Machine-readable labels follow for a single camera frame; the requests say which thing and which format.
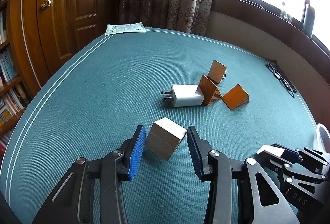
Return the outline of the white power adapter plug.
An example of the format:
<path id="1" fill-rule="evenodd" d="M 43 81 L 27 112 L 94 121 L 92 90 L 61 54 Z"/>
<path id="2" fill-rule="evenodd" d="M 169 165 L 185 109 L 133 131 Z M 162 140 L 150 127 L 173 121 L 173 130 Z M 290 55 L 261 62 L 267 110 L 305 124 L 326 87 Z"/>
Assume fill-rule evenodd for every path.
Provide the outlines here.
<path id="1" fill-rule="evenodd" d="M 199 85 L 172 84 L 169 91 L 161 91 L 164 101 L 168 101 L 173 107 L 201 106 L 204 94 Z"/>

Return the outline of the brown striped wooden wedge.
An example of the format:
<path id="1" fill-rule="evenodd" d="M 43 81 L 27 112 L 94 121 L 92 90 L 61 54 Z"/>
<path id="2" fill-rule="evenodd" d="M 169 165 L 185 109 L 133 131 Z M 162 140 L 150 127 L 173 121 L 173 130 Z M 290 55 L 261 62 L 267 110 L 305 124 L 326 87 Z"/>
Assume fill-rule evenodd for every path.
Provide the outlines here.
<path id="1" fill-rule="evenodd" d="M 213 60 L 207 77 L 215 84 L 220 84 L 226 78 L 227 67 L 217 60 Z"/>

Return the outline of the black eyeglasses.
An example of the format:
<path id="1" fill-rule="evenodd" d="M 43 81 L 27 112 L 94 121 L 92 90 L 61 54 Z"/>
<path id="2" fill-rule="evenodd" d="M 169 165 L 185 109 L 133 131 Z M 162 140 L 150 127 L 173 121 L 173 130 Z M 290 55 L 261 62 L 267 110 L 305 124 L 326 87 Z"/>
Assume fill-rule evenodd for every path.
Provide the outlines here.
<path id="1" fill-rule="evenodd" d="M 295 98 L 294 94 L 296 93 L 296 90 L 292 89 L 289 82 L 283 78 L 283 76 L 278 72 L 278 70 L 271 63 L 267 63 L 265 66 L 273 73 L 273 76 L 282 83 L 282 85 L 286 88 L 291 97 Z"/>

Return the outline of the brass door knob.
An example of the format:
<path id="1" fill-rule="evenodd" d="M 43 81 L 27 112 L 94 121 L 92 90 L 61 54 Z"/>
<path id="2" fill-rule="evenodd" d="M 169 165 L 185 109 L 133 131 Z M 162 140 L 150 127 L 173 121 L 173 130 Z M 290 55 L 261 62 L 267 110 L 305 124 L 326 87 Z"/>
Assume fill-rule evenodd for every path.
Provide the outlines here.
<path id="1" fill-rule="evenodd" d="M 51 0 L 44 0 L 41 4 L 41 8 L 43 10 L 48 9 L 51 6 Z"/>

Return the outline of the clear glass bowl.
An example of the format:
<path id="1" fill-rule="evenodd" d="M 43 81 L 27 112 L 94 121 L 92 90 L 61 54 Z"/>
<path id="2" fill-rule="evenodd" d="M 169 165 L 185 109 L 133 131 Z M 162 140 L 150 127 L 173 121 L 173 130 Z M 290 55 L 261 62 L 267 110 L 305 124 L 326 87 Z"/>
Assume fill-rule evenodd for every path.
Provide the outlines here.
<path id="1" fill-rule="evenodd" d="M 322 152 L 330 153 L 330 134 L 325 125 L 318 123 L 316 136 L 313 140 L 313 148 Z"/>

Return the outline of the plain wooden cube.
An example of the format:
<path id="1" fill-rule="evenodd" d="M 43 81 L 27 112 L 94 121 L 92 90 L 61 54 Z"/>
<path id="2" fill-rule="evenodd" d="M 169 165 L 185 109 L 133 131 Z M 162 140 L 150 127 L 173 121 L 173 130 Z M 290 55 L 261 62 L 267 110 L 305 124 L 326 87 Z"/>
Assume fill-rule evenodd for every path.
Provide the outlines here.
<path id="1" fill-rule="evenodd" d="M 169 160 L 186 133 L 187 129 L 164 117 L 153 122 L 145 144 L 162 159 Z"/>

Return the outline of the orange-brown wooden wedge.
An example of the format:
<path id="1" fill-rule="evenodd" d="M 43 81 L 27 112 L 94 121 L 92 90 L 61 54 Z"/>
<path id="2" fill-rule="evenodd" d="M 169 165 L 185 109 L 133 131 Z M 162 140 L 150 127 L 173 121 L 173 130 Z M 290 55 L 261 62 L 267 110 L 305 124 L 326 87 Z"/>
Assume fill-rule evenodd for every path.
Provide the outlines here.
<path id="1" fill-rule="evenodd" d="M 209 106 L 216 100 L 220 100 L 222 98 L 218 86 L 205 75 L 201 76 L 199 87 L 204 95 L 203 104 L 205 106 Z"/>

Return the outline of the dark thermos bottle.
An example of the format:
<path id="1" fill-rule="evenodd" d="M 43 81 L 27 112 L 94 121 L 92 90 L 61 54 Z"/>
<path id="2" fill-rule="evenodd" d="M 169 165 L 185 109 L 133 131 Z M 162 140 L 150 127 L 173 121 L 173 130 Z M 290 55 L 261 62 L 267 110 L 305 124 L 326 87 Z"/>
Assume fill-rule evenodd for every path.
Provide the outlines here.
<path id="1" fill-rule="evenodd" d="M 314 20 L 315 20 L 315 9 L 310 4 L 306 4 L 305 16 L 303 21 L 303 32 L 308 37 L 312 37 Z"/>

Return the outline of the brown wooden door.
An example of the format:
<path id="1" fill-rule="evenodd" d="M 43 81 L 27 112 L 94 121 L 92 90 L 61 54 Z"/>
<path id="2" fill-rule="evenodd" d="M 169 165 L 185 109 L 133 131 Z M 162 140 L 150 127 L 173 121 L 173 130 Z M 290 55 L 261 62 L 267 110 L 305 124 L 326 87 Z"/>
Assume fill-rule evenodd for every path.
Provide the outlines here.
<path id="1" fill-rule="evenodd" d="M 118 21 L 119 0 L 22 0 L 22 32 L 32 95 L 72 56 Z"/>

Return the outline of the green mat table cover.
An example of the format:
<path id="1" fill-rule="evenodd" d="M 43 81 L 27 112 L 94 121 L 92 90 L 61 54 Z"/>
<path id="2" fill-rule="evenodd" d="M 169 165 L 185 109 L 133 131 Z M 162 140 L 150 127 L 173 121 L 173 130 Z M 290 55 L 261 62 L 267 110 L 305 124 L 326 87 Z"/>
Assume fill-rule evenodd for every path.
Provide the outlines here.
<path id="1" fill-rule="evenodd" d="M 197 84 L 214 60 L 228 71 L 219 88 L 241 85 L 248 104 L 223 101 L 174 108 L 161 91 Z M 201 138 L 232 159 L 252 157 L 264 144 L 310 147 L 316 122 L 301 95 L 292 97 L 263 58 L 225 42 L 177 31 L 101 35 L 42 87 L 11 136 L 1 167 L 1 193 L 22 223 L 31 223 L 78 157 L 102 158 L 138 125 L 150 130 L 169 118 L 196 127 Z"/>

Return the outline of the wooden bookshelf with books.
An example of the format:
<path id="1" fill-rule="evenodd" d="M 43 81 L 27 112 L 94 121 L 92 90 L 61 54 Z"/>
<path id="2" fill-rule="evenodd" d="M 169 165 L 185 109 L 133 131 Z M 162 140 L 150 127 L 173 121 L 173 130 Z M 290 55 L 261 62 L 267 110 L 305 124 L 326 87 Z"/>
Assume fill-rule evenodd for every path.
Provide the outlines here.
<path id="1" fill-rule="evenodd" d="M 18 63 L 14 42 L 17 37 L 15 16 L 19 10 L 15 8 L 20 0 L 1 1 L 1 158 L 15 126 L 30 103 L 31 97 L 24 85 L 24 76 Z"/>

